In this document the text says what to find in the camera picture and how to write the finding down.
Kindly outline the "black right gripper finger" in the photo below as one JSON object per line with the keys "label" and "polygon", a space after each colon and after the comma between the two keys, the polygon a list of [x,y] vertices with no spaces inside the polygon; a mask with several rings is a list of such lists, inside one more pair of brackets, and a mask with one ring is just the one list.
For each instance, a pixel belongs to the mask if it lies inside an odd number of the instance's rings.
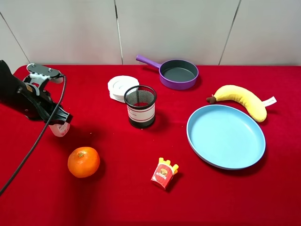
{"label": "black right gripper finger", "polygon": [[49,116],[44,120],[45,122],[49,121],[49,125],[64,125],[65,123],[71,123],[73,115],[66,112],[62,106],[59,106],[55,111],[51,112]]}

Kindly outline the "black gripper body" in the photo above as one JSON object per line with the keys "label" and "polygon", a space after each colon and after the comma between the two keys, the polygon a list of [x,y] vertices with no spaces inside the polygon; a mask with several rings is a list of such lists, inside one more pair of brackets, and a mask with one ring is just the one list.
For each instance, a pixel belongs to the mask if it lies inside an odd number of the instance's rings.
{"label": "black gripper body", "polygon": [[25,115],[31,121],[44,121],[56,106],[49,97],[30,92],[16,77],[0,80],[0,103]]}

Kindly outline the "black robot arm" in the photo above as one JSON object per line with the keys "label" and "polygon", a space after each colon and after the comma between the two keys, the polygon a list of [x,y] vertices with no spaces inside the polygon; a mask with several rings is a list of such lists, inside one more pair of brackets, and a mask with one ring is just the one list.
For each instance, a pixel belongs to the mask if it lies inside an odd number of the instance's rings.
{"label": "black robot arm", "polygon": [[26,67],[29,74],[23,79],[15,77],[5,61],[0,61],[0,103],[25,115],[31,121],[50,125],[70,123],[72,115],[51,98],[45,90],[49,81],[63,82],[64,75],[54,68],[35,63]]}

